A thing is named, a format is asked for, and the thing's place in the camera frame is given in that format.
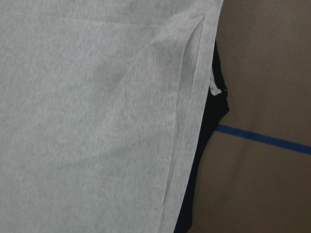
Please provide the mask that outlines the grey cartoon print t-shirt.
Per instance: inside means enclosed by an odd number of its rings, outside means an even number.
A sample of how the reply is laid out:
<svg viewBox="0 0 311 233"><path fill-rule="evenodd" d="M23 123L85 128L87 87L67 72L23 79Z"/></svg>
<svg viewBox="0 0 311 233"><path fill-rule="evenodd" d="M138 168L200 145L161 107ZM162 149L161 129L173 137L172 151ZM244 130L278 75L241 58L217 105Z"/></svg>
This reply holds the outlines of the grey cartoon print t-shirt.
<svg viewBox="0 0 311 233"><path fill-rule="evenodd" d="M1 232L174 231L222 4L1 1Z"/></svg>

